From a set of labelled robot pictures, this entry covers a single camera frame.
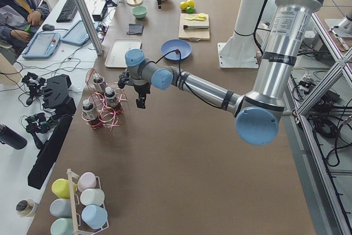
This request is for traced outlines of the blue cup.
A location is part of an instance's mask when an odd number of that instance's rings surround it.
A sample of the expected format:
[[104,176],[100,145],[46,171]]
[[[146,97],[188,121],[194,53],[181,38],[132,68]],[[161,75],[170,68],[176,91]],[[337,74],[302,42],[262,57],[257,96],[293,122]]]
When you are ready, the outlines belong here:
[[106,209],[93,204],[84,207],[81,217],[92,229],[102,228],[108,220]]

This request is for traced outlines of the mint green cup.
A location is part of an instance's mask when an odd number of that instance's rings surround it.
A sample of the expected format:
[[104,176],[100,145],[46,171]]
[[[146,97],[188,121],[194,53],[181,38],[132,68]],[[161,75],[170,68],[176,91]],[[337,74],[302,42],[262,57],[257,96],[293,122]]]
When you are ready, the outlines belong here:
[[73,220],[71,218],[56,219],[50,229],[51,235],[72,235],[73,232]]

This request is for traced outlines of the grey folded cloth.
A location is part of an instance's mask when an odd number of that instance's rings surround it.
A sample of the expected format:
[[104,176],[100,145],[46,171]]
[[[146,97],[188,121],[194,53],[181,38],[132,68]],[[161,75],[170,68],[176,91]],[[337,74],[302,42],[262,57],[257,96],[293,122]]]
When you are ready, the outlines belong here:
[[144,30],[144,24],[129,24],[128,35],[142,35]]

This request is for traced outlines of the white cup rack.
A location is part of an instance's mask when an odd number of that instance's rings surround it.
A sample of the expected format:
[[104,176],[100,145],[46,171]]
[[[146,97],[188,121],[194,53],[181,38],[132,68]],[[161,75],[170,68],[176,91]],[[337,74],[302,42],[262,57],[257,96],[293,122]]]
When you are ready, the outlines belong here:
[[70,193],[70,207],[71,207],[71,215],[72,215],[72,221],[73,221],[73,234],[79,235],[79,234],[99,234],[100,232],[106,230],[109,228],[109,220],[106,221],[106,223],[99,229],[92,230],[84,230],[80,229],[82,226],[83,228],[87,228],[86,224],[83,224],[82,218],[81,218],[81,211],[77,212],[76,207],[80,206],[80,198],[77,195],[77,193],[74,191],[74,183],[78,181],[80,178],[79,174],[76,174],[73,172],[70,168],[67,169],[67,179],[68,179],[68,185],[69,185],[69,193]]

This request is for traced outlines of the wooden cutting board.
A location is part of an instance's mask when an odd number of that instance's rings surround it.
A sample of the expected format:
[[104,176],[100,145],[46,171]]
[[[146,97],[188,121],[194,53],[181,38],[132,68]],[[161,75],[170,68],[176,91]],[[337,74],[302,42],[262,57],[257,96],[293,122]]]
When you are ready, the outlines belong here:
[[[181,13],[178,37],[180,39],[192,40],[192,41],[210,40],[210,20],[209,20],[208,14],[206,14],[205,21],[185,20],[184,17],[188,17],[188,16],[198,16],[198,13],[194,13],[194,14]],[[201,29],[201,30],[184,30],[183,25],[208,25],[209,28]]]

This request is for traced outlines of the pink cup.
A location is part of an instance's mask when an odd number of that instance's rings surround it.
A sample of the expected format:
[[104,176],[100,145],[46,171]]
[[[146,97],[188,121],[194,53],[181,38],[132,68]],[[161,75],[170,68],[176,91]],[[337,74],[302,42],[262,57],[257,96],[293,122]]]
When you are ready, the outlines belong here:
[[77,182],[77,186],[80,192],[83,192],[86,189],[94,189],[96,187],[95,174],[92,172],[83,173]]

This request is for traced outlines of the yellow plastic knife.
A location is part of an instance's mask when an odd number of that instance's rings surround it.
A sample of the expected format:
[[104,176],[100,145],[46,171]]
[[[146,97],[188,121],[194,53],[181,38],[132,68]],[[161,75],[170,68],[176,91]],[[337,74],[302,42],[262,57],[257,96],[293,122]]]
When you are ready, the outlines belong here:
[[185,20],[189,20],[189,21],[205,21],[206,17],[205,16],[188,16],[188,17],[184,17]]

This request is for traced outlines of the white cup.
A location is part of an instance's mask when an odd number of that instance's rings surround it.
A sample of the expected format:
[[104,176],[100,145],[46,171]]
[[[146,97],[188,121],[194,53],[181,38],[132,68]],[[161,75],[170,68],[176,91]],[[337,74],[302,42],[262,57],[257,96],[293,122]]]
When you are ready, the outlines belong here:
[[83,205],[101,206],[105,200],[105,193],[101,189],[86,189],[81,193],[80,201]]

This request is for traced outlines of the dark drink bottle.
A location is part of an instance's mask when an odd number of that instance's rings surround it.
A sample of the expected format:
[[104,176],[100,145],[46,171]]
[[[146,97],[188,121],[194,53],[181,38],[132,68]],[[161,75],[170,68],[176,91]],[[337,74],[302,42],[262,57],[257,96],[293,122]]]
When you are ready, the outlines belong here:
[[112,89],[110,86],[106,87],[104,95],[105,95],[107,106],[111,108],[118,106],[119,102],[114,89]]
[[84,100],[82,104],[82,114],[84,119],[90,126],[97,127],[100,124],[100,119],[98,117],[96,106],[89,99]]
[[104,93],[107,87],[105,79],[103,76],[99,75],[99,73],[93,74],[93,84],[95,87],[95,91],[99,93]]

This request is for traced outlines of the green lime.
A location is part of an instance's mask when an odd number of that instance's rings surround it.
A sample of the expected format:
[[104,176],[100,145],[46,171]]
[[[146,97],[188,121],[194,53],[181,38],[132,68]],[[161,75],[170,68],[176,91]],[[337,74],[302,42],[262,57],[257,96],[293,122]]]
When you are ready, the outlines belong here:
[[185,10],[188,14],[192,14],[194,12],[194,8],[193,7],[187,7]]

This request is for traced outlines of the blue plate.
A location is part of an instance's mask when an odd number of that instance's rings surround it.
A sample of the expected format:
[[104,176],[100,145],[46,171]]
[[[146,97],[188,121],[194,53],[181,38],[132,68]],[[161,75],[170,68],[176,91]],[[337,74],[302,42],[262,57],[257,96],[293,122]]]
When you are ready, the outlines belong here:
[[180,39],[168,40],[161,46],[161,54],[171,61],[184,60],[191,52],[191,45]]

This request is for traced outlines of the yellow lemon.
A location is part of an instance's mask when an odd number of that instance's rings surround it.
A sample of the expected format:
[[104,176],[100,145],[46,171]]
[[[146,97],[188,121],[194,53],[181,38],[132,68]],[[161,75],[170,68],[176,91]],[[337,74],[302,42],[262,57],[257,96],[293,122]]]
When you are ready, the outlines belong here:
[[187,7],[193,7],[193,8],[195,7],[194,0],[187,0],[186,3],[187,3]]
[[186,10],[188,7],[187,2],[180,2],[179,4],[181,10]]

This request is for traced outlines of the green bowl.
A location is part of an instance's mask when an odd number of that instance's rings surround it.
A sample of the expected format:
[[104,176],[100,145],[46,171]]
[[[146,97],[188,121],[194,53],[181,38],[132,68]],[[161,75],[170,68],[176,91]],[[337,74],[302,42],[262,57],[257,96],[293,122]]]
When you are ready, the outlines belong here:
[[134,7],[131,12],[132,15],[137,19],[143,19],[147,15],[148,9],[145,6],[136,6]]

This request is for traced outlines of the blue teach pendant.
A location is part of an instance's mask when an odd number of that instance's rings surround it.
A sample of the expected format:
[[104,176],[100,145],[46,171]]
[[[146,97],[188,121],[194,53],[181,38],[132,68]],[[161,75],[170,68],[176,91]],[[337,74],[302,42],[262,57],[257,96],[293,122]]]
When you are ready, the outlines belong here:
[[81,46],[88,42],[90,39],[84,22],[78,20],[61,38],[62,43]]
[[46,59],[55,52],[61,39],[58,32],[39,32],[34,35],[22,54],[25,59]]

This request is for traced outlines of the yellow cup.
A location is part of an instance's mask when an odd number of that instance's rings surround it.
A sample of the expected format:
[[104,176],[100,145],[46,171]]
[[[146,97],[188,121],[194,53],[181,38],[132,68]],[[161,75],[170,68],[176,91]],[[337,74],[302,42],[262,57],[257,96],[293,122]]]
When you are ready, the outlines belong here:
[[51,190],[53,194],[60,199],[70,198],[69,181],[67,179],[56,179],[51,186]]

